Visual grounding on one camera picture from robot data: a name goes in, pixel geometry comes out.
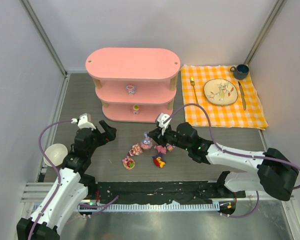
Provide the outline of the pink pig toy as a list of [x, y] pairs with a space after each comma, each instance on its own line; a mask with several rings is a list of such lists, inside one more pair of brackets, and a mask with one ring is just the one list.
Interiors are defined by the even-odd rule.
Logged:
[[158, 154], [165, 155], [167, 153], [167, 148], [161, 145], [155, 145], [154, 148], [157, 150]]

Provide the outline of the purple bunny with cake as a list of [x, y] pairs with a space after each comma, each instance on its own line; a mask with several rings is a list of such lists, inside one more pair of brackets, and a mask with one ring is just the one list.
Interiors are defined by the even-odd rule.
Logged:
[[167, 151], [172, 152], [174, 150], [175, 146], [167, 143], [165, 148], [166, 148]]

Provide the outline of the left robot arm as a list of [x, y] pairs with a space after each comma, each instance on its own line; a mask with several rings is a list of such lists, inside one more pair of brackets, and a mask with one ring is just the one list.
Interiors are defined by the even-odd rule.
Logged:
[[69, 120], [78, 130], [71, 150], [62, 159], [60, 169], [52, 168], [57, 178], [39, 207], [29, 218], [21, 218], [16, 225], [19, 240], [58, 240], [78, 205], [96, 189], [96, 179], [85, 172], [95, 150], [116, 139], [117, 129], [104, 120], [99, 121], [103, 132], [91, 122], [87, 114]]

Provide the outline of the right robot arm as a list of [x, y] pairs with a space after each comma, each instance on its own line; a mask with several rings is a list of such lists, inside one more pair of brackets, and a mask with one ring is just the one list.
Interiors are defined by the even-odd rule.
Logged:
[[200, 137], [187, 122], [179, 124], [176, 130], [157, 127], [147, 135], [163, 147], [169, 144], [187, 151], [197, 163], [240, 170], [225, 176], [224, 187], [231, 192], [263, 191], [280, 201], [291, 198], [299, 170], [275, 148], [262, 152], [219, 145]]

